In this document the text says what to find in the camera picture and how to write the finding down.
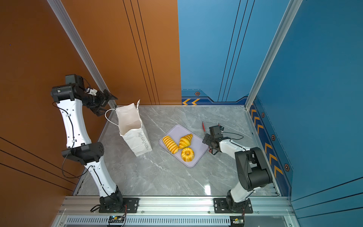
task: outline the marble tabletop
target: marble tabletop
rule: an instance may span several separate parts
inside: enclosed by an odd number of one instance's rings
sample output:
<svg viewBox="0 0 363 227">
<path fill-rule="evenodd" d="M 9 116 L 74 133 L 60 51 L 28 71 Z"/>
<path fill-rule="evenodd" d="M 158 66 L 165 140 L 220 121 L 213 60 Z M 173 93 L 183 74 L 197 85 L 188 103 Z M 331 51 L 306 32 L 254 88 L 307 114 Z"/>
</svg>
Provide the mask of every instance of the marble tabletop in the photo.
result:
<svg viewBox="0 0 363 227">
<path fill-rule="evenodd" d="M 207 132 L 208 127 L 219 123 L 225 127 L 224 131 L 244 136 L 238 143 L 256 147 L 243 112 L 243 106 L 140 106 L 140 117 L 152 151 L 136 157 L 119 135 L 118 127 L 108 123 L 101 138 L 106 167 L 123 195 L 225 196 L 238 182 L 236 162 L 232 157 L 206 151 L 193 168 L 188 168 L 163 149 L 159 139 L 177 124 L 203 138 L 204 121 Z M 111 120 L 117 123 L 117 115 L 113 114 Z M 233 134 L 228 136 L 240 138 Z M 77 195 L 98 195 L 89 173 Z M 268 184 L 253 195 L 277 194 L 273 184 Z"/>
</svg>

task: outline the orange wall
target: orange wall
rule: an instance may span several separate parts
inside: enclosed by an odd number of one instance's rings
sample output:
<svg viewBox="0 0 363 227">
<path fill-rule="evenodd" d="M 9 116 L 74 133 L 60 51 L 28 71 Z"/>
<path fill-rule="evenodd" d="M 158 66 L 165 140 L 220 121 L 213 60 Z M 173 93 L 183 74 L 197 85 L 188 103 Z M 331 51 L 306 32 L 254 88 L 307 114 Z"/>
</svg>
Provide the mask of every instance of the orange wall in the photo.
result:
<svg viewBox="0 0 363 227">
<path fill-rule="evenodd" d="M 117 104 L 181 104 L 177 0 L 62 0 Z"/>
<path fill-rule="evenodd" d="M 97 86 L 46 0 L 1 1 L 0 28 L 0 137 L 55 165 L 0 139 L 0 149 L 10 154 L 0 151 L 0 226 L 49 226 L 78 181 L 65 180 L 59 169 L 66 134 L 50 90 L 73 73 Z M 105 119 L 86 108 L 83 115 L 95 142 Z M 67 160 L 64 169 L 79 175 L 83 166 Z"/>
</svg>

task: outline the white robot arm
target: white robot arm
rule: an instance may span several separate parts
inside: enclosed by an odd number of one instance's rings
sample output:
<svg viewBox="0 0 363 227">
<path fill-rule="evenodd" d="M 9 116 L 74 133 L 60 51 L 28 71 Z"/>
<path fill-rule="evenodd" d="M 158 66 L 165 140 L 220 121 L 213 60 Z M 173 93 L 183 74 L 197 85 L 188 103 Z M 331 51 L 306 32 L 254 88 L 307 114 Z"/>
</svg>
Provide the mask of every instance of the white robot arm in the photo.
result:
<svg viewBox="0 0 363 227">
<path fill-rule="evenodd" d="M 51 95 L 59 108 L 67 136 L 65 159 L 80 162 L 93 177 L 100 195 L 99 212 L 120 212 L 123 199 L 117 185 L 112 181 L 103 159 L 101 142 L 92 143 L 83 119 L 82 106 L 91 109 L 97 116 L 103 115 L 109 100 L 117 99 L 107 90 L 85 89 L 83 78 L 67 75 L 66 85 L 52 88 Z"/>
<path fill-rule="evenodd" d="M 212 149 L 228 154 L 236 160 L 239 182 L 227 192 L 227 197 L 223 203 L 215 205 L 219 208 L 219 212 L 229 210 L 234 213 L 249 213 L 252 212 L 252 207 L 247 206 L 250 204 L 248 197 L 255 189 L 271 183 L 272 174 L 260 148 L 245 147 L 229 137 L 224 137 L 222 134 L 223 129 L 220 125 L 210 127 L 210 134 L 205 135 L 203 143 L 209 145 Z"/>
</svg>

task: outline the bread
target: bread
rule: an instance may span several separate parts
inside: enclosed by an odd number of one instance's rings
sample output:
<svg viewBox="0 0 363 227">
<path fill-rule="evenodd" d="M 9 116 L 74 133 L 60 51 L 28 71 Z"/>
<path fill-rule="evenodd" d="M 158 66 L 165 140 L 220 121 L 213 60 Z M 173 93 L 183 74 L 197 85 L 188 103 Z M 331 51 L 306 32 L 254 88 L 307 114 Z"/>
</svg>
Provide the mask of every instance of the bread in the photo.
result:
<svg viewBox="0 0 363 227">
<path fill-rule="evenodd" d="M 191 162 L 194 159 L 194 151 L 190 147 L 186 147 L 181 151 L 181 158 L 185 162 Z"/>
<path fill-rule="evenodd" d="M 193 134 L 189 134 L 180 138 L 179 149 L 184 149 L 186 147 L 189 147 L 190 144 L 192 143 L 192 138 Z"/>
<path fill-rule="evenodd" d="M 176 145 L 176 143 L 174 142 L 174 140 L 170 136 L 165 136 L 163 138 L 163 142 L 164 142 L 166 148 L 172 154 L 175 154 L 176 152 L 178 152 L 178 150 L 179 150 L 178 145 Z"/>
</svg>

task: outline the tray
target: tray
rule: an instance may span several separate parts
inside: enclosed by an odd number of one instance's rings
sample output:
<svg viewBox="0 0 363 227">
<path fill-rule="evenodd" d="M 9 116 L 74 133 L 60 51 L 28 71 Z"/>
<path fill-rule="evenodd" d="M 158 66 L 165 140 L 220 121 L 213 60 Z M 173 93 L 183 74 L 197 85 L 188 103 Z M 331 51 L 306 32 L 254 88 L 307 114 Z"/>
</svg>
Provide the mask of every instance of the tray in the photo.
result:
<svg viewBox="0 0 363 227">
<path fill-rule="evenodd" d="M 168 131 L 160 140 L 159 140 L 159 144 L 160 146 L 162 146 L 165 150 L 167 150 L 168 152 L 170 152 L 164 142 L 163 142 L 163 138 L 165 136 L 170 136 L 178 145 L 180 138 L 185 136 L 185 135 L 189 135 L 189 134 L 193 134 L 193 138 L 192 138 L 192 142 L 191 145 L 189 146 L 191 149 L 193 149 L 194 151 L 194 159 L 191 162 L 185 162 L 182 159 L 182 149 L 180 149 L 178 152 L 176 152 L 174 155 L 179 161 L 181 161 L 184 165 L 188 166 L 188 167 L 193 167 L 195 166 L 195 164 L 199 161 L 199 159 L 203 156 L 203 154 L 205 153 L 205 151 L 209 148 L 208 145 L 202 143 L 202 139 L 200 137 L 198 137 L 196 134 L 192 133 L 191 131 L 189 131 L 188 129 L 184 128 L 181 125 L 175 125 L 172 129 L 170 129 L 170 131 Z"/>
</svg>

